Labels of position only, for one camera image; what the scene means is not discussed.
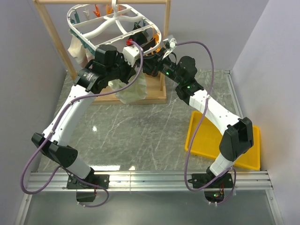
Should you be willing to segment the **pale green white underwear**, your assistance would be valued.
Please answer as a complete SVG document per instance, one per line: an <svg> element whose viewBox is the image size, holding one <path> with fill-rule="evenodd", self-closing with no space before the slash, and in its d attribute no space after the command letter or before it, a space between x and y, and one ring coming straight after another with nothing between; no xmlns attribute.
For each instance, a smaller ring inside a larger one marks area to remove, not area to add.
<svg viewBox="0 0 300 225"><path fill-rule="evenodd" d="M126 86L120 79L112 80L108 85L112 90L119 90ZM141 72L137 80L130 87L116 92L115 96L124 104L144 100L147 97L147 83L144 73Z"/></svg>

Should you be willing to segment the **white round clip hanger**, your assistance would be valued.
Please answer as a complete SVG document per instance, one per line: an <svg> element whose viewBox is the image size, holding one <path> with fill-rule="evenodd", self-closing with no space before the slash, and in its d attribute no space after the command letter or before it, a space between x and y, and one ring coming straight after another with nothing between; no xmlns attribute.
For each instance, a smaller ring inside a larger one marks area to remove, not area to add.
<svg viewBox="0 0 300 225"><path fill-rule="evenodd" d="M67 13L67 23L70 33L76 36L84 48L88 48L92 54L95 54L96 49L101 45L111 45L120 40L127 40L129 36L140 31L148 30L152 35L152 28L154 28L154 31L161 34L157 25L130 5L117 4L117 1L113 0L112 6L106 8L106 15L96 16L93 19L90 19L88 14L89 6L90 4L78 4L70 8ZM112 26L119 29L119 35L98 45L93 44L92 39L99 37ZM144 51L144 54L153 53L155 49L156 47Z"/></svg>

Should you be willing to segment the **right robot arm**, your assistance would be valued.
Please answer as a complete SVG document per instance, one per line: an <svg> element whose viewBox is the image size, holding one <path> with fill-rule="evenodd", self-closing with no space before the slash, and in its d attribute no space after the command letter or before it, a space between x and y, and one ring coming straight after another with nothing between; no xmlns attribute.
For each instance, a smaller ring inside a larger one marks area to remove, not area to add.
<svg viewBox="0 0 300 225"><path fill-rule="evenodd" d="M196 81L195 59L190 56L183 56L176 63L161 51L145 56L142 67L151 76L162 73L177 83L175 90L179 99L201 112L202 118L207 118L219 130L222 136L220 153L204 177L198 180L201 188L218 187L229 168L254 145L252 121L231 113L210 96Z"/></svg>

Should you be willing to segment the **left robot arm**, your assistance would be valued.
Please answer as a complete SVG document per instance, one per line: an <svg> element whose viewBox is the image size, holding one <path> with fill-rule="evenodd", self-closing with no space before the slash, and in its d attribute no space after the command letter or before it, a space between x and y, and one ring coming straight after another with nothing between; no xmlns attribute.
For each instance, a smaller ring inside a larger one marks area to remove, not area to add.
<svg viewBox="0 0 300 225"><path fill-rule="evenodd" d="M101 45L96 49L95 58L78 72L70 96L52 123L43 133L35 133L32 137L38 151L73 174L83 188L99 187L99 182L94 170L79 158L76 149L68 145L72 133L95 98L104 96L102 89L110 81L120 80L126 84L110 92L114 94L130 87L135 82L130 79L134 74L134 68L115 46Z"/></svg>

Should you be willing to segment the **black striped underwear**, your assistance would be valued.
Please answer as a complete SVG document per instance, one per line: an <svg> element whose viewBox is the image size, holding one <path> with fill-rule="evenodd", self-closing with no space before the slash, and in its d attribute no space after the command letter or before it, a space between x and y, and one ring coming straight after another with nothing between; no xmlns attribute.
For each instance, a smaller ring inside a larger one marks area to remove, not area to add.
<svg viewBox="0 0 300 225"><path fill-rule="evenodd" d="M153 48L153 46L155 45L155 41L153 40L153 35L156 33L157 32L154 31L154 28L152 28L152 35L150 35L148 30L144 30L129 36L128 40L132 39L143 49L143 51L147 51Z"/></svg>

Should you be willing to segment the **orange right clip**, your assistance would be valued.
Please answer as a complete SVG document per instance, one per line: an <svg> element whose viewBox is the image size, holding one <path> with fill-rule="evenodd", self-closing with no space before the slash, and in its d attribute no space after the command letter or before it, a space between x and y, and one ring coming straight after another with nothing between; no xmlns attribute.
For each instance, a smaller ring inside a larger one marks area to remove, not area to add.
<svg viewBox="0 0 300 225"><path fill-rule="evenodd" d="M157 53L161 50L161 34L160 33L154 34L153 40L155 41L155 45L153 46L153 48L156 47L154 53Z"/></svg>

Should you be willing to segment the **beige pink underwear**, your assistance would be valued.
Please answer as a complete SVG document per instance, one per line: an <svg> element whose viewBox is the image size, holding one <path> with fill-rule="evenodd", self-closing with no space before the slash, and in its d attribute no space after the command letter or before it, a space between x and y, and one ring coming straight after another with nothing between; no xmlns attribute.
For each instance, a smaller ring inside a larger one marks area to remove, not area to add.
<svg viewBox="0 0 300 225"><path fill-rule="evenodd" d="M94 56L88 48L84 48L83 44L76 36L71 35L71 37L71 43L67 51L83 68L90 60L94 59Z"/></svg>

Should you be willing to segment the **yellow plastic tray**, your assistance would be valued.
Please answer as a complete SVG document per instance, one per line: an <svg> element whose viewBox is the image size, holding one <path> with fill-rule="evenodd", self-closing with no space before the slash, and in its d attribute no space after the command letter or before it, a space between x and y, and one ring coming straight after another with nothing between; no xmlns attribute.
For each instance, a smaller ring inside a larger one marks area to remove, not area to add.
<svg viewBox="0 0 300 225"><path fill-rule="evenodd" d="M202 117L202 113L199 111L193 111L189 122L185 150L189 148L190 141L194 134L194 131ZM260 129L257 126L253 126L254 145L243 155L237 159L235 166L248 170L260 170ZM219 130L205 118L199 127L196 136L193 141L191 153L201 157L216 159L219 155L219 144L222 136Z"/></svg>

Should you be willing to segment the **aluminium mounting rail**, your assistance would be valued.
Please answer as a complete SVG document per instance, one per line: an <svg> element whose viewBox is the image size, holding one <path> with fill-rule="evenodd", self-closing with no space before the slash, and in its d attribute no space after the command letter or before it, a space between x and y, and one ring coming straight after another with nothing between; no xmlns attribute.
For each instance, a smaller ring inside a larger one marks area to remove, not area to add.
<svg viewBox="0 0 300 225"><path fill-rule="evenodd" d="M30 174L27 189L41 188L50 178L51 172L33 172ZM97 175L108 174L108 190L118 191L188 191L183 171L103 171ZM68 175L57 172L44 191L67 190ZM237 171L236 190L272 190L273 186L267 171Z"/></svg>

